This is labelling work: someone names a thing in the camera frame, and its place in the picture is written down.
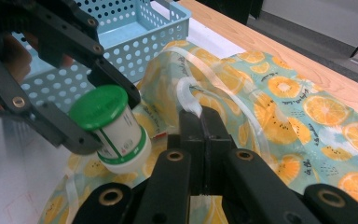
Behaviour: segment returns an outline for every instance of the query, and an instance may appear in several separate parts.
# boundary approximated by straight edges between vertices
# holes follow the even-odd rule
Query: white wall
[[[358,0],[264,0],[263,10],[358,47]]]

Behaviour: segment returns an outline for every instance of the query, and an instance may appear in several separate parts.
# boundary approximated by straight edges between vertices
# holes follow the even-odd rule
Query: perforated basket
[[[131,82],[144,76],[147,63],[168,42],[188,36],[190,12],[175,2],[80,0],[77,4],[99,21],[104,57]],[[31,74],[21,85],[33,104],[51,101],[67,112],[76,99],[94,88],[84,65],[74,62],[70,68],[56,69],[41,61],[23,36],[16,37],[33,55]]]

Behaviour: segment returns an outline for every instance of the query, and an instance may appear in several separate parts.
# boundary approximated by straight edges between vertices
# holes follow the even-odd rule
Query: green stripe
[[[110,141],[109,137],[106,135],[106,133],[103,131],[103,129],[100,129],[100,132],[103,135],[106,142],[109,144],[109,146],[116,152],[117,156],[119,158],[122,158],[123,156],[121,156],[120,152],[118,152],[117,148],[115,147],[115,145],[113,145],[112,141]]]
[[[101,161],[111,165],[117,165],[132,160],[134,157],[136,157],[136,155],[138,155],[142,151],[142,149],[145,146],[146,131],[143,127],[141,127],[141,131],[142,131],[141,140],[139,141],[138,145],[129,154],[121,158],[108,159],[102,156],[100,152],[98,152],[98,157],[101,159]]]

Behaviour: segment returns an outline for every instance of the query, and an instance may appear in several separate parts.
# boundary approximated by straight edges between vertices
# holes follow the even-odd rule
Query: wooden table
[[[192,12],[192,18],[243,49],[261,50],[284,59],[298,73],[323,87],[342,103],[358,112],[358,83],[299,54],[195,0],[179,3]]]

